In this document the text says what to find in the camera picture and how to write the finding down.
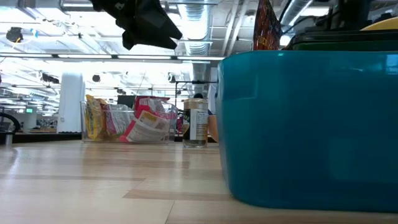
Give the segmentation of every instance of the person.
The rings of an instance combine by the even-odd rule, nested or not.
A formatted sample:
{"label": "person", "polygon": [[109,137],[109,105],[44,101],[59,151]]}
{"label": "person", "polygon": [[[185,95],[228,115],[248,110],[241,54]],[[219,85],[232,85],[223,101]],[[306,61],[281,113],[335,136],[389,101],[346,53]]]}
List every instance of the person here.
{"label": "person", "polygon": [[[196,93],[194,96],[196,99],[204,99],[201,93]],[[214,139],[214,141],[218,142],[218,130],[217,130],[217,118],[216,115],[213,114],[209,109],[207,109],[209,117],[208,117],[208,130],[210,136]]]}

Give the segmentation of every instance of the white pillar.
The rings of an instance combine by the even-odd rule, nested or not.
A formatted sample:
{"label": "white pillar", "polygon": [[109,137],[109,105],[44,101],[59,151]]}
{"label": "white pillar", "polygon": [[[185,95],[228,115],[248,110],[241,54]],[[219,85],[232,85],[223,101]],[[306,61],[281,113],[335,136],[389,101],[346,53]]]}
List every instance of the white pillar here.
{"label": "white pillar", "polygon": [[62,74],[57,133],[81,132],[80,102],[85,99],[85,90],[82,73]]}
{"label": "white pillar", "polygon": [[37,121],[37,108],[27,107],[25,111],[24,130],[28,131],[36,127],[36,121]]}

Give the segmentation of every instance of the wooden table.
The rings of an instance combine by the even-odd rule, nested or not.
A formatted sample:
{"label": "wooden table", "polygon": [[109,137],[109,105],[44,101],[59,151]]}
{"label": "wooden table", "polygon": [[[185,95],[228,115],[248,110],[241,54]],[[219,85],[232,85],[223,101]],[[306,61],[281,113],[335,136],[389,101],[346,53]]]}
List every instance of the wooden table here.
{"label": "wooden table", "polygon": [[275,210],[235,201],[218,146],[60,141],[0,149],[0,223],[398,223],[398,215]]}

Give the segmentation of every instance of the teal plastic bin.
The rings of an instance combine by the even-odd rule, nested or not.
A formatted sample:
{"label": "teal plastic bin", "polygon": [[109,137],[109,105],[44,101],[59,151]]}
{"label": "teal plastic bin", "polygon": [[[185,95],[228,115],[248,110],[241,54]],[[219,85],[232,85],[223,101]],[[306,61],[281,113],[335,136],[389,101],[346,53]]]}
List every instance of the teal plastic bin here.
{"label": "teal plastic bin", "polygon": [[398,53],[237,54],[218,66],[216,112],[236,199],[398,212]]}

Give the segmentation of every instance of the glass jar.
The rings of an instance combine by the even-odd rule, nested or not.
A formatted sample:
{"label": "glass jar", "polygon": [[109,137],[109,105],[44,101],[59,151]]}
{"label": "glass jar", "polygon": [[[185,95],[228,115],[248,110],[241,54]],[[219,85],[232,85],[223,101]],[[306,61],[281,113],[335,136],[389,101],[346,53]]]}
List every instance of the glass jar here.
{"label": "glass jar", "polygon": [[182,142],[184,147],[206,147],[208,129],[208,101],[191,98],[184,100]]}

